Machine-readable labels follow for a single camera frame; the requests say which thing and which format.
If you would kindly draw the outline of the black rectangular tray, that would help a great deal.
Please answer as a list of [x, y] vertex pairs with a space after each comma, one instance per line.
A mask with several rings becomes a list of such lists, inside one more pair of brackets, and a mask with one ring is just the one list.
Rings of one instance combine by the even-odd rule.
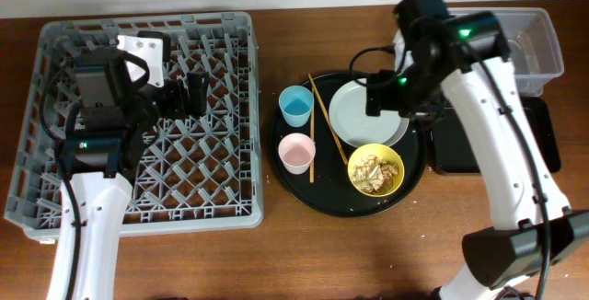
[[[560, 154], [549, 108], [542, 98], [520, 97], [525, 116], [550, 173], [560, 171]], [[440, 175], [478, 175], [479, 167], [462, 125], [452, 107], [430, 130], [433, 168]]]

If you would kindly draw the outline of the clear plastic bin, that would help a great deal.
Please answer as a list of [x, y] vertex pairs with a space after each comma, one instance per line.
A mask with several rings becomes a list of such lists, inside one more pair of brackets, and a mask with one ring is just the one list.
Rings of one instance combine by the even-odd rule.
[[491, 7], [511, 51], [520, 95], [537, 97], [564, 72], [560, 44], [549, 14], [542, 8]]

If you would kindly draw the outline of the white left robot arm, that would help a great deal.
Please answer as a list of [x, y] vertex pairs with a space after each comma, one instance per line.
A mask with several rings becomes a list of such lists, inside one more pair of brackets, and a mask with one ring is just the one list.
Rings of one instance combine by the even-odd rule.
[[143, 136], [162, 119], [204, 115], [210, 77], [152, 84], [146, 59], [118, 49], [83, 53], [73, 70], [81, 100], [55, 142], [62, 216], [47, 296], [111, 299]]

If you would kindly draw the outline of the grey round plate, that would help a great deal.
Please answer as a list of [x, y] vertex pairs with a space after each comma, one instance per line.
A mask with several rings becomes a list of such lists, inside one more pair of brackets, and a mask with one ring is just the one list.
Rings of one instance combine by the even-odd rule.
[[398, 142], [410, 120], [397, 111], [383, 110], [379, 116], [367, 116], [366, 88], [354, 81], [340, 87], [329, 104], [329, 120], [335, 133], [353, 147], [365, 144], [391, 146]]

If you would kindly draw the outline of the food scraps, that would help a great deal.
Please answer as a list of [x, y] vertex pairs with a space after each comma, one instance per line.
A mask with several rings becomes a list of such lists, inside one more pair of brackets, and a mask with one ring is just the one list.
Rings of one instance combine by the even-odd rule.
[[364, 194], [384, 195], [393, 187], [399, 174], [397, 164], [370, 155], [361, 158], [352, 168], [352, 184]]

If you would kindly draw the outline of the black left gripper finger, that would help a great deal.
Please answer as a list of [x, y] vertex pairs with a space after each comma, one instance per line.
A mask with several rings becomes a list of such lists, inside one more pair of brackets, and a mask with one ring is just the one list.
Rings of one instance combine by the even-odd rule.
[[188, 73], [186, 78], [187, 89], [190, 91], [206, 91], [210, 82], [207, 73]]
[[186, 113], [192, 117], [204, 116], [207, 109], [206, 93], [200, 89], [189, 89]]

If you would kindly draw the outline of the pink plastic cup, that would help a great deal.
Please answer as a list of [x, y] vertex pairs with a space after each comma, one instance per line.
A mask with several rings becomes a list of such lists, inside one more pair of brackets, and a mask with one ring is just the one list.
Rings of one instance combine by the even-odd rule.
[[313, 140], [303, 133], [291, 133], [279, 142], [278, 155], [286, 170], [294, 175], [305, 173], [316, 154]]

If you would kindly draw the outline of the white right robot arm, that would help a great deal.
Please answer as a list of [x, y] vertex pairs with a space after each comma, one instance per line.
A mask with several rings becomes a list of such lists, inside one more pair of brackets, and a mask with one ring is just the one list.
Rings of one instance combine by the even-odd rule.
[[369, 75], [365, 112], [411, 117], [443, 95], [459, 118], [482, 175], [492, 225], [465, 235], [465, 263], [437, 299], [517, 297], [588, 240], [588, 214], [573, 210], [538, 148], [516, 87], [510, 48], [489, 11], [452, 16], [444, 0], [395, 7], [403, 48], [393, 70]]

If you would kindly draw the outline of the round black tray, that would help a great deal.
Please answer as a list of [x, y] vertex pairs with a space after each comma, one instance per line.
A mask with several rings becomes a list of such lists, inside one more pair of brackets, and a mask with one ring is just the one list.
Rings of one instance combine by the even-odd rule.
[[402, 202], [415, 189], [427, 164], [427, 135], [419, 122], [409, 123], [409, 129], [400, 141], [392, 145], [404, 164], [405, 177], [399, 188], [385, 197], [371, 197], [359, 192], [350, 182], [347, 167], [343, 164], [328, 125], [323, 116], [315, 121], [315, 139], [318, 153], [314, 179], [305, 172], [294, 175], [288, 172], [279, 158], [278, 146], [284, 136], [291, 133], [308, 134], [308, 124], [293, 128], [276, 108], [268, 123], [268, 161], [274, 175], [300, 202], [310, 208], [332, 216], [361, 217], [382, 213]]

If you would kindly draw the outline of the light blue plastic cup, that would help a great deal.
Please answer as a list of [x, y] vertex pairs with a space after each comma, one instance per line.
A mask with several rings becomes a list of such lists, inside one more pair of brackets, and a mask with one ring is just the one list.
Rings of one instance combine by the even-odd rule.
[[302, 127], [310, 118], [314, 107], [314, 94], [306, 87], [287, 87], [279, 96], [279, 109], [291, 127]]

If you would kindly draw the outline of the grey dishwasher rack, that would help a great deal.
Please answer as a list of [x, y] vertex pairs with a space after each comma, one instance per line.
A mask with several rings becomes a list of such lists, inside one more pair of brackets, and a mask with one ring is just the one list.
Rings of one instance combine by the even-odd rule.
[[79, 94], [69, 76], [49, 93], [44, 82], [81, 52], [112, 47], [144, 30], [171, 38], [169, 79], [207, 75], [207, 109], [162, 120], [138, 169], [121, 234], [125, 237], [251, 228], [263, 218], [258, 44], [250, 15], [223, 12], [53, 21], [40, 30], [5, 219], [40, 242], [59, 236], [60, 178], [52, 141], [39, 122], [64, 134]]

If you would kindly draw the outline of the yellow bowl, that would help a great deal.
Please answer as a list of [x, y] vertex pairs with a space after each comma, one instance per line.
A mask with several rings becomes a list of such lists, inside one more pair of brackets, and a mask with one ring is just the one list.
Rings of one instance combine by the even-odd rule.
[[[379, 157], [380, 159], [395, 163], [398, 165], [399, 167], [399, 174], [394, 178], [394, 183], [393, 183], [393, 187], [390, 189], [389, 192], [387, 192], [384, 195], [370, 195], [370, 194], [364, 194], [363, 192], [359, 191], [353, 184], [351, 181], [351, 175], [352, 175], [352, 168], [356, 165], [356, 163], [364, 157], [370, 156], [370, 155], [374, 155]], [[404, 178], [405, 178], [405, 166], [404, 163], [401, 159], [401, 156], [392, 148], [382, 145], [382, 144], [366, 144], [363, 145], [359, 148], [357, 148], [351, 155], [351, 157], [349, 158], [349, 162], [348, 162], [348, 177], [349, 180], [351, 182], [351, 184], [355, 187], [356, 190], [358, 190], [362, 195], [365, 196], [369, 196], [369, 197], [385, 197], [388, 196], [394, 192], [396, 192]]]

